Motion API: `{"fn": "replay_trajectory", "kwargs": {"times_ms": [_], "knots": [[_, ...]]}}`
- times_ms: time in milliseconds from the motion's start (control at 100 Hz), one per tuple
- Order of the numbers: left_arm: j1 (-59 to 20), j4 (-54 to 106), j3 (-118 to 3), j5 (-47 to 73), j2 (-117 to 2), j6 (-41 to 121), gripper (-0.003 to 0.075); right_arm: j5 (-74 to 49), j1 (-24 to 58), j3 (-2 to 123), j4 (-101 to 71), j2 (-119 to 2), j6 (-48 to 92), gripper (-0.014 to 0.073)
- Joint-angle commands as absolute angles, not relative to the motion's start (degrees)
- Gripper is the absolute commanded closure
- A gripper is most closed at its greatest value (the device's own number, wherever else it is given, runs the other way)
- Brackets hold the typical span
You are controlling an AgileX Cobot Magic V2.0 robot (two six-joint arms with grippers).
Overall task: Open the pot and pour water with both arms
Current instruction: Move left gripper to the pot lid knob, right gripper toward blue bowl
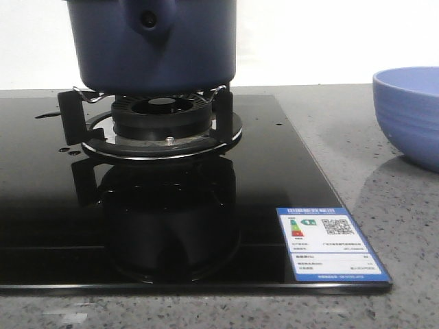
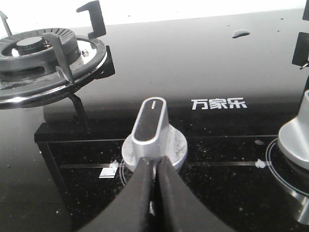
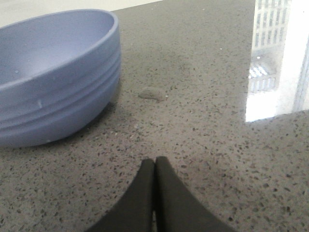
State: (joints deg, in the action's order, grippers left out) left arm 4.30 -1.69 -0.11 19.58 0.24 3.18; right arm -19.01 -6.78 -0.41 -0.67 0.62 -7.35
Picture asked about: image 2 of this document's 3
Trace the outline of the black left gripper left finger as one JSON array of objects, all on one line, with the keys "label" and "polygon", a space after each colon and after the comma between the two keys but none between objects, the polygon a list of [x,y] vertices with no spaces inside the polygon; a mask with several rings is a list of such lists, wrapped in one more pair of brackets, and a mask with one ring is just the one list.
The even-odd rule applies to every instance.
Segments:
[{"label": "black left gripper left finger", "polygon": [[81,232],[146,232],[154,162],[141,158],[119,195]]}]

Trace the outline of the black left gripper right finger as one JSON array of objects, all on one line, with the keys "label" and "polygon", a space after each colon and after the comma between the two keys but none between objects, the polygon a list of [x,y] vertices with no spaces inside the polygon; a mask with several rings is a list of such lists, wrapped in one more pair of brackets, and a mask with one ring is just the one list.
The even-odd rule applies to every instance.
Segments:
[{"label": "black left gripper right finger", "polygon": [[233,231],[193,194],[167,157],[163,157],[159,162],[157,177],[162,198],[165,231]]}]

